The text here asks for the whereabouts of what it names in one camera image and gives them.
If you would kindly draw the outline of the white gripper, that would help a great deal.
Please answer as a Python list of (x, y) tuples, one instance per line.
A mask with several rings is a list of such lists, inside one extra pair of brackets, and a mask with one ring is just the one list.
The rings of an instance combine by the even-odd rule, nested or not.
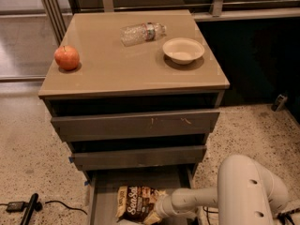
[(155, 211), (152, 211), (143, 221), (144, 225), (154, 225), (159, 223), (162, 218), (169, 218), (175, 215), (172, 199), (170, 195), (161, 195), (155, 205)]

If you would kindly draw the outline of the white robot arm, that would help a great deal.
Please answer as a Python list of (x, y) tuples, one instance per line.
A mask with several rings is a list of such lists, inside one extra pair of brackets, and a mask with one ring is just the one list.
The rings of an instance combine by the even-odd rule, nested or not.
[(285, 209), (289, 192), (280, 177), (254, 159), (226, 157), (218, 169), (217, 186), (179, 188), (158, 197), (158, 218), (191, 217), (199, 206), (216, 207), (219, 225), (274, 225)]

